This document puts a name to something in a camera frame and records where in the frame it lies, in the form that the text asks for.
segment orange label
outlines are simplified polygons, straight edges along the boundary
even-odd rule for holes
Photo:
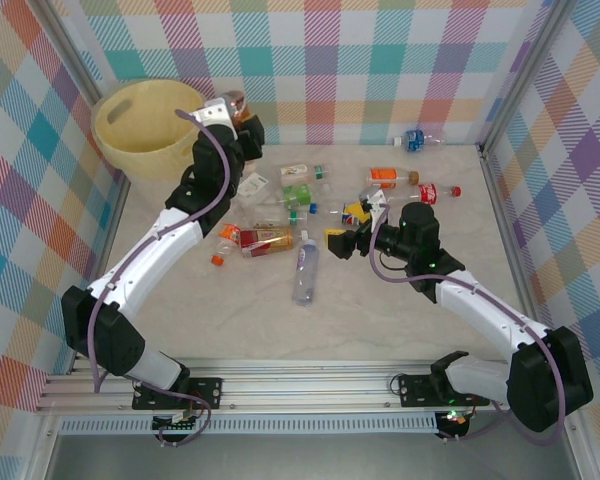
[[[395,180],[398,172],[395,168],[372,168],[371,178],[373,180]],[[380,188],[396,188],[396,182],[380,183]]]
[[[240,242],[240,229],[235,225],[231,225],[230,223],[225,223],[218,233],[219,237],[226,238],[227,240],[231,240],[236,245]]]

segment metal bracket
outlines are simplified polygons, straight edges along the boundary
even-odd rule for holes
[[[489,400],[466,393],[455,393],[445,403],[429,381],[429,375],[400,375],[398,391],[402,407],[486,407]]]
[[[189,378],[184,393],[202,398],[211,406],[211,410],[217,410],[220,408],[222,397],[222,379],[216,377]],[[181,398],[161,395],[140,384],[134,387],[131,408],[133,410],[188,410],[189,402]]]

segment clear plastic bottle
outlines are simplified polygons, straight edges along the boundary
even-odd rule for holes
[[[283,187],[302,185],[314,181],[328,179],[331,175],[331,166],[306,165],[304,163],[280,167],[280,184]]]
[[[419,181],[420,175],[418,172],[403,168],[370,168],[366,175],[368,186],[378,185],[382,189],[417,185]]]
[[[260,204],[250,212],[251,226],[254,228],[306,226],[307,212],[287,210],[279,204]]]
[[[404,134],[404,148],[407,152],[418,152],[423,147],[433,147],[446,143],[444,132],[423,132],[422,130],[407,130]]]
[[[328,183],[320,185],[291,185],[282,189],[279,202],[289,210],[320,203],[331,195],[331,186]]]
[[[411,203],[422,202],[429,205],[436,205],[440,201],[446,201],[447,198],[455,198],[462,195],[462,189],[457,186],[445,187],[433,183],[424,183],[422,185],[411,185],[394,195],[389,195],[387,201],[392,203]]]
[[[226,223],[218,233],[216,252],[211,257],[211,263],[217,267],[224,264],[224,258],[238,248],[240,242],[240,229],[235,225]]]
[[[337,200],[324,203],[312,204],[310,213],[319,217],[332,220],[334,223],[343,225],[360,225],[361,219],[364,223],[370,215],[362,211],[359,202],[338,202]]]
[[[306,307],[313,303],[320,252],[316,242],[309,239],[306,230],[303,230],[303,240],[304,243],[298,251],[296,279],[291,298],[296,305]]]

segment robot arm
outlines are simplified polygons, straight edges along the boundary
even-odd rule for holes
[[[566,327],[551,330],[501,300],[496,302],[500,308],[487,300],[485,297],[496,297],[462,263],[440,248],[440,225],[431,206],[407,204],[402,209],[400,225],[394,227],[381,223],[386,203],[382,190],[368,189],[360,200],[371,220],[357,231],[329,236],[329,250],[348,259],[354,250],[365,256],[373,247],[405,261],[407,276],[416,277],[410,282],[415,290],[469,322],[506,362],[484,361],[467,352],[455,352],[435,362],[429,382],[442,404],[450,403],[458,393],[479,395],[508,403],[515,416],[533,431],[541,432],[554,424],[558,419],[558,389],[536,338],[548,347],[556,361],[566,413],[591,401],[593,391],[575,334]],[[372,232],[376,230],[372,246]]]
[[[163,275],[228,211],[245,161],[260,158],[264,144],[262,124],[257,116],[249,114],[241,92],[223,94],[188,115],[205,126],[224,150],[230,177],[224,197],[196,221],[187,221],[218,197],[225,180],[219,155],[201,132],[193,146],[194,164],[185,170],[180,184],[166,201],[167,208],[160,212],[144,237],[86,290],[71,287],[62,297],[66,340],[70,347],[88,356],[89,318],[97,299],[104,295],[94,333],[98,364],[113,375],[128,376],[173,391],[186,386],[188,370],[146,345],[132,322]]]

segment white floor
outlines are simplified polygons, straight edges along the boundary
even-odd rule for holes
[[[338,199],[356,198],[364,167],[418,170],[421,182],[459,185],[459,199],[435,207],[446,248],[489,290],[519,308],[491,201],[473,146],[448,146],[415,155],[374,146],[268,146],[258,171],[294,162],[334,169]],[[132,185],[110,258],[115,264],[148,230],[172,185]],[[230,212],[227,221],[236,220]],[[378,279],[368,258],[339,260],[324,246],[322,227],[316,300],[291,302],[297,248],[271,256],[229,257],[210,263],[215,238],[186,253],[158,284],[135,320],[148,343],[175,357],[432,360],[460,349],[485,359],[498,353],[472,327],[431,304],[408,285]]]

